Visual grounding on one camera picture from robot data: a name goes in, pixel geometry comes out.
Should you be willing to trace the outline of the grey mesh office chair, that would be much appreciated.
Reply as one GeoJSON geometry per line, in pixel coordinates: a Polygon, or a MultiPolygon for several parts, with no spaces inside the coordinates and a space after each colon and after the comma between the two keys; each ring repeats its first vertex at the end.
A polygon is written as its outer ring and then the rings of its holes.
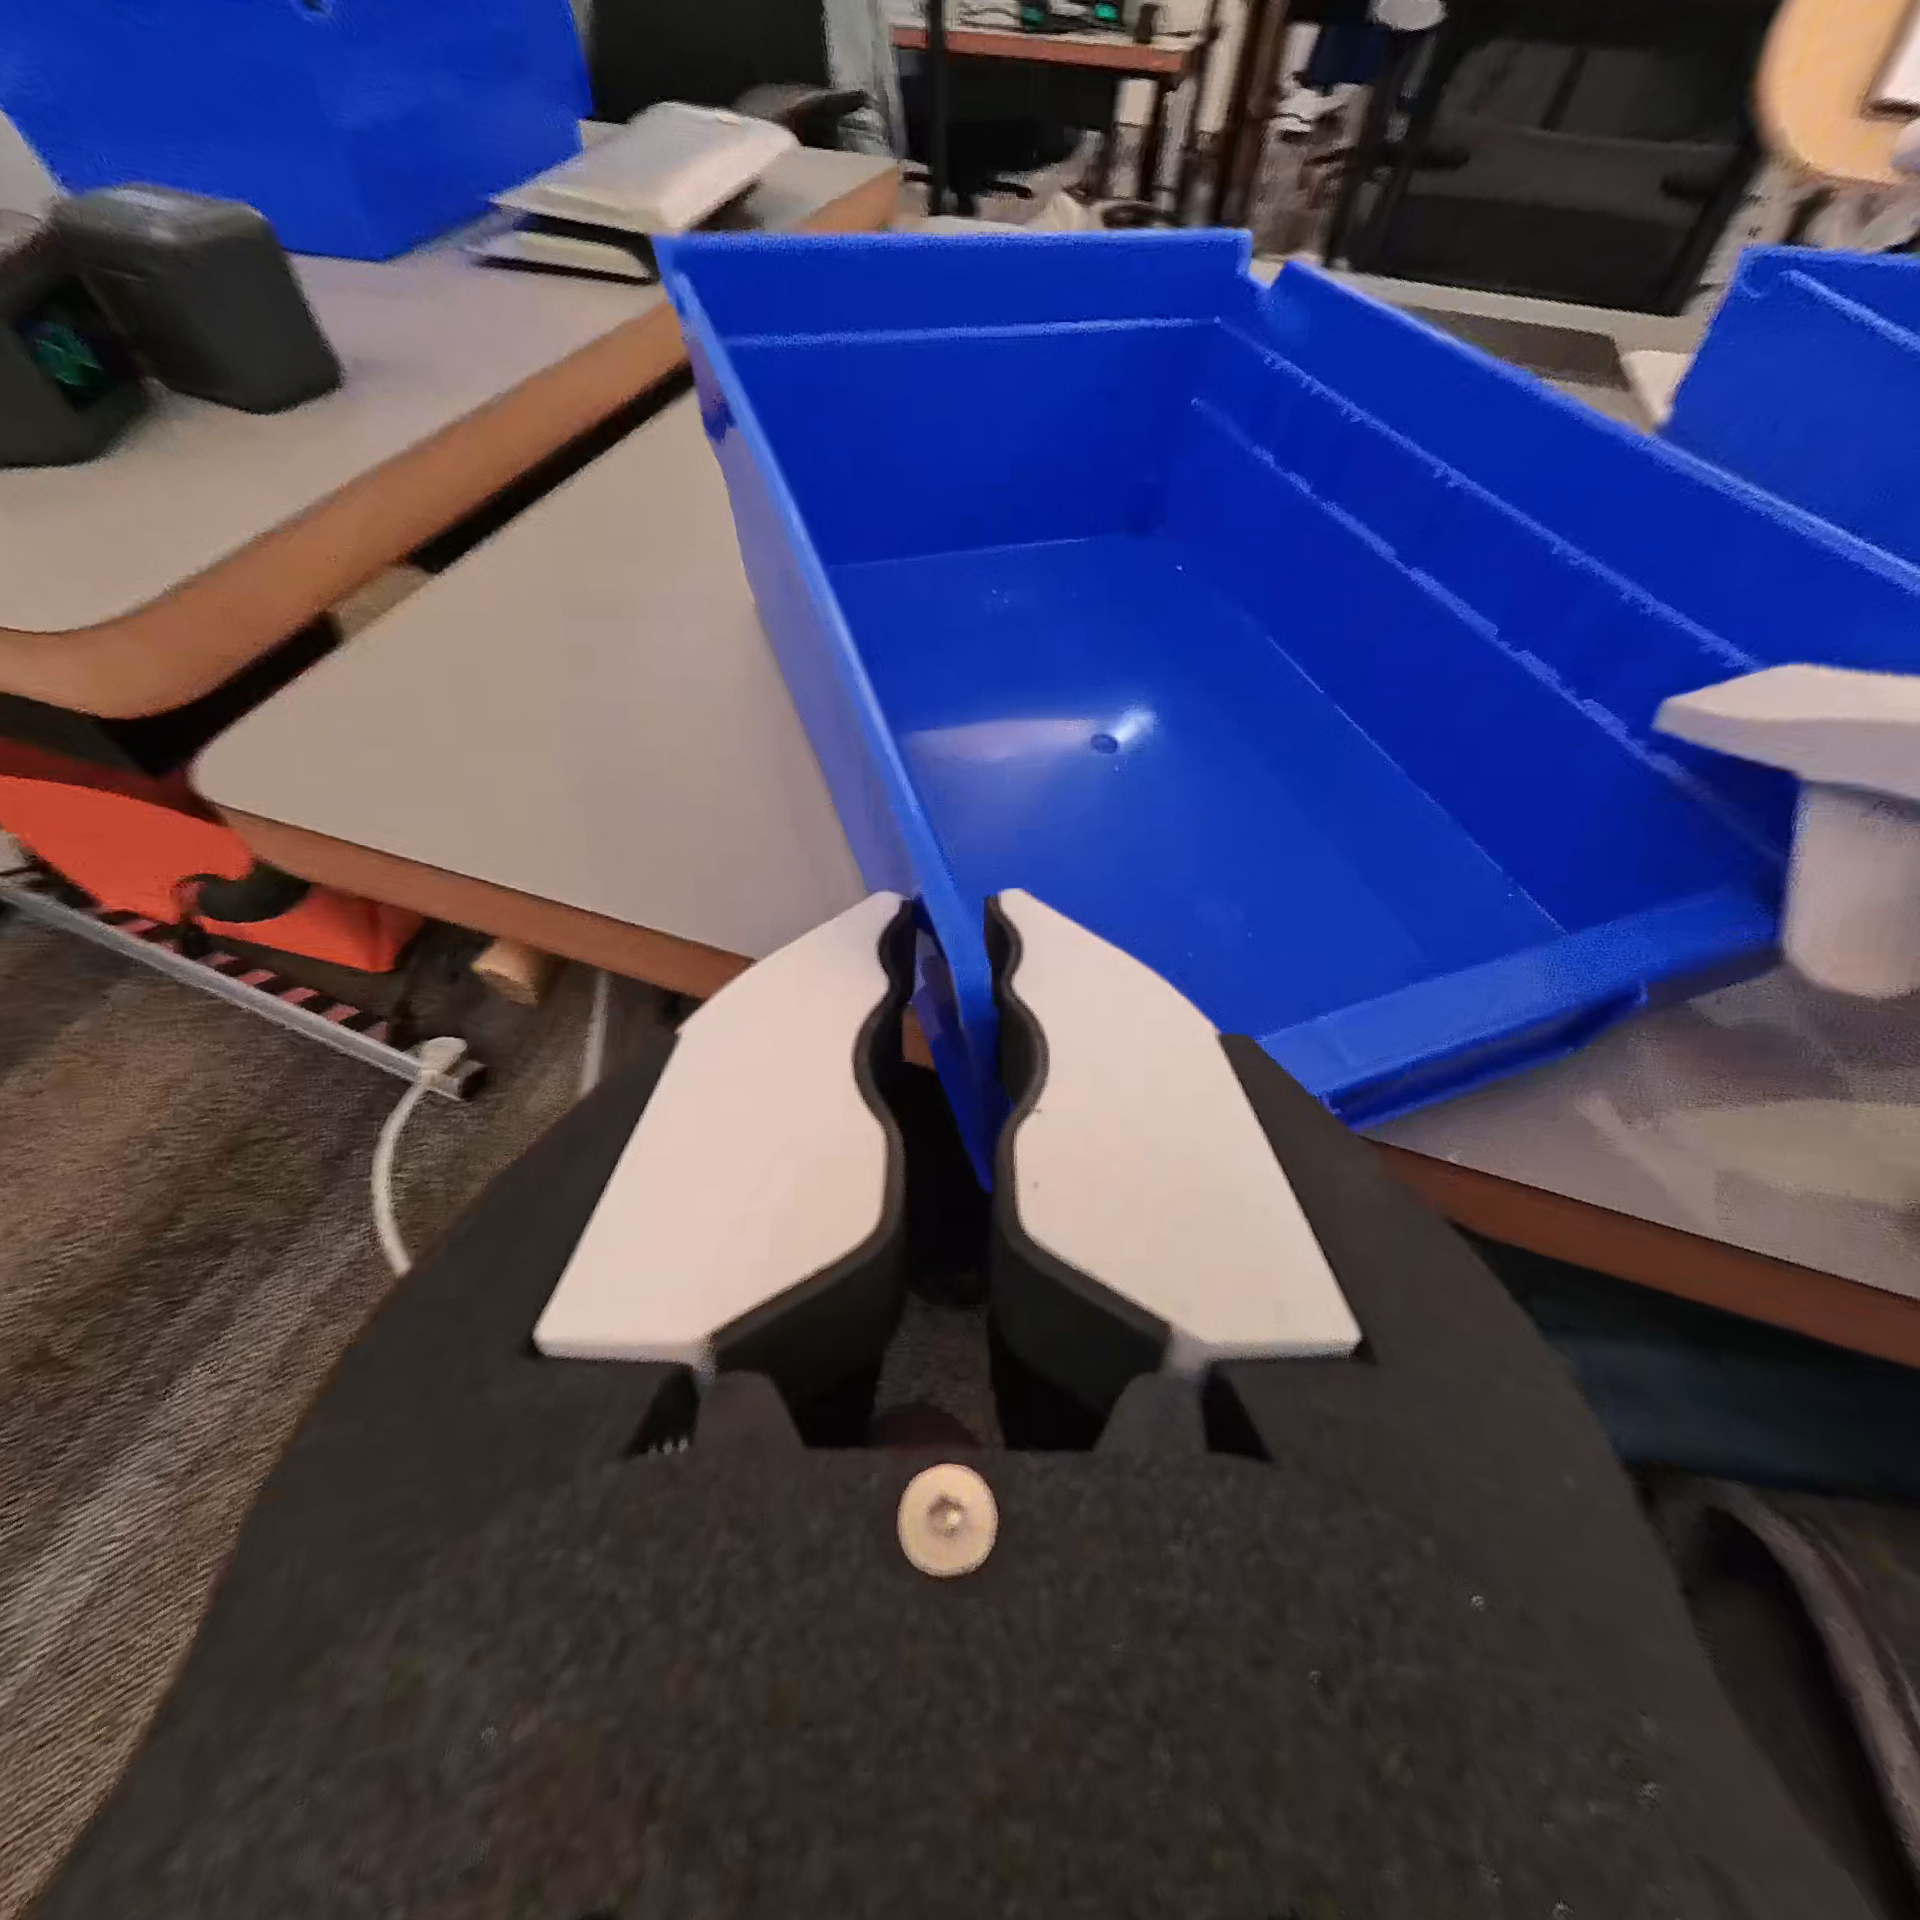
{"type": "Polygon", "coordinates": [[[1775,4],[1439,4],[1389,29],[1322,263],[1680,315],[1760,169],[1775,4]]]}

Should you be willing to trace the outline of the black office chair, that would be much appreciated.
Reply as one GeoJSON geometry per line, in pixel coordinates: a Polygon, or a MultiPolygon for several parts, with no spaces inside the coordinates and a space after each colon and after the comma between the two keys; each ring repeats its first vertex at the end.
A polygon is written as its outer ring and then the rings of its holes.
{"type": "Polygon", "coordinates": [[[730,113],[790,132],[805,151],[853,154],[865,139],[873,97],[859,90],[764,83],[737,96],[730,113]]]}

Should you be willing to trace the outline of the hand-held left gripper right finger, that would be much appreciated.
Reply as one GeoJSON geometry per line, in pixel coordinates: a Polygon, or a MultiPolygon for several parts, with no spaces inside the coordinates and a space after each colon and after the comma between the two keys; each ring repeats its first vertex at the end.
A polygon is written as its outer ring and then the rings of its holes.
{"type": "Polygon", "coordinates": [[[1034,893],[985,901],[1007,1118],[990,1377],[1022,1453],[1275,1453],[1281,1405],[1365,1384],[1365,1333],[1234,1042],[1034,893]]]}

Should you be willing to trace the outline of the grey hooded sweatshirt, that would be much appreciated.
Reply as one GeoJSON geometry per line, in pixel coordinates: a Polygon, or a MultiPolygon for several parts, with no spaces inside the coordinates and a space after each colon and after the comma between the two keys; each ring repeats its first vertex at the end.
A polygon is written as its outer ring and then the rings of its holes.
{"type": "Polygon", "coordinates": [[[1645,1476],[1720,1691],[1876,1917],[1918,1917],[1918,1504],[1645,1476]]]}

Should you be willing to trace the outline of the orange bag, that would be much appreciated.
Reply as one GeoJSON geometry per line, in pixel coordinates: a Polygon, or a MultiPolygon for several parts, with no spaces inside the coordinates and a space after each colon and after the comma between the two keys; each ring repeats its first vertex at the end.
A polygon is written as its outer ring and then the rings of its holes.
{"type": "Polygon", "coordinates": [[[424,931],[418,912],[257,860],[181,773],[151,778],[6,743],[2,830],[91,901],[223,943],[386,978],[424,931]]]}

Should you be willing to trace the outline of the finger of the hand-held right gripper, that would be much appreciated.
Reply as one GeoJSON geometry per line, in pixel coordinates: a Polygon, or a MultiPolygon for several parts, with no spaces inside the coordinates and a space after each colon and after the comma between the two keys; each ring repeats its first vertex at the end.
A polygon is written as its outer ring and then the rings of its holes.
{"type": "Polygon", "coordinates": [[[1918,998],[1918,678],[1774,667],[1667,696],[1653,725],[1796,782],[1788,971],[1836,998],[1918,998]]]}

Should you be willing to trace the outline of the metal rail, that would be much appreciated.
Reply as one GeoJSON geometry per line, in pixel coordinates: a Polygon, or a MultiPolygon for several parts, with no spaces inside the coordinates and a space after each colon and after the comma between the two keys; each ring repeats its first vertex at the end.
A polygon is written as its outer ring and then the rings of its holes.
{"type": "Polygon", "coordinates": [[[32,870],[2,871],[2,912],[72,942],[103,951],[120,964],[133,964],[182,989],[219,1001],[257,1023],[268,1023],[307,1047],[319,1047],[377,1076],[398,1081],[409,1091],[428,1091],[444,1100],[470,1100],[481,1096],[485,1065],[464,1038],[428,1038],[398,1047],[398,1025],[387,1015],[363,1008],[350,1001],[328,998],[310,983],[240,957],[223,943],[194,943],[169,925],[139,915],[82,906],[67,900],[49,877],[32,870]]]}

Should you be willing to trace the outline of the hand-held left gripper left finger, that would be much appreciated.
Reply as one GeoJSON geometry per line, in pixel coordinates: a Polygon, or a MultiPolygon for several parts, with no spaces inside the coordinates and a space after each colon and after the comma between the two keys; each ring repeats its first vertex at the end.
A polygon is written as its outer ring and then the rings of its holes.
{"type": "Polygon", "coordinates": [[[914,906],[874,893],[680,1025],[535,1319],[539,1358],[700,1392],[761,1377],[805,1444],[869,1442],[903,1308],[914,971],[914,906]]]}

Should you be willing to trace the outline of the silver metal plate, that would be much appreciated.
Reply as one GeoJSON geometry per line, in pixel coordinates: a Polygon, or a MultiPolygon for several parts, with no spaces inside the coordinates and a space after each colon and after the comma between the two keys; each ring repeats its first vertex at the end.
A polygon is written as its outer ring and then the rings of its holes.
{"type": "Polygon", "coordinates": [[[768,118],[664,101],[579,158],[498,189],[492,207],[580,230],[680,236],[737,202],[796,151],[799,139],[768,118]]]}

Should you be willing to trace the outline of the denim jacket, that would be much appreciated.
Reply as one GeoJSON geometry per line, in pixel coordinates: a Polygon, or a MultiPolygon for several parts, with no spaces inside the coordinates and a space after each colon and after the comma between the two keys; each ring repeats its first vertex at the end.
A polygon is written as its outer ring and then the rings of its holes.
{"type": "Polygon", "coordinates": [[[903,161],[909,132],[889,4],[824,4],[824,42],[828,90],[859,96],[839,126],[839,147],[903,161]]]}

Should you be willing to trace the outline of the blue plastic bin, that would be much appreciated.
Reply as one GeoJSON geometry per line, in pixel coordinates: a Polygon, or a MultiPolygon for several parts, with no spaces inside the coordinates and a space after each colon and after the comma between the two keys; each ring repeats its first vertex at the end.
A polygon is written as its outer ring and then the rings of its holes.
{"type": "Polygon", "coordinates": [[[1769,966],[1788,778],[1918,569],[1234,230],[657,245],[740,567],[983,1181],[1024,889],[1353,1127],[1769,966]]]}
{"type": "Polygon", "coordinates": [[[1918,567],[1918,258],[1744,253],[1663,434],[1918,567]]]}
{"type": "Polygon", "coordinates": [[[383,263],[580,151],[571,4],[2,4],[2,114],[67,192],[257,211],[383,263]]]}

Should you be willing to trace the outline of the grey flat plate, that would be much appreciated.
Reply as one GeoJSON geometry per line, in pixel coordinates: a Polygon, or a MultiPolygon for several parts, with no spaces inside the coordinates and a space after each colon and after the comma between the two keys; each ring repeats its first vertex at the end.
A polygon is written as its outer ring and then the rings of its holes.
{"type": "Polygon", "coordinates": [[[519,219],[464,242],[470,263],[519,276],[566,276],[645,289],[660,282],[650,236],[519,219]]]}

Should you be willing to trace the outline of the brown side table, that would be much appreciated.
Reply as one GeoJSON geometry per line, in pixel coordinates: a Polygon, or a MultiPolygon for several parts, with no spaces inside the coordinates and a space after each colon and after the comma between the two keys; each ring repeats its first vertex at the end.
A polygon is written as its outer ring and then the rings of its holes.
{"type": "Polygon", "coordinates": [[[909,154],[929,213],[1039,202],[1091,142],[1077,195],[1166,224],[1166,129],[1203,101],[1217,4],[885,4],[909,154]]]}

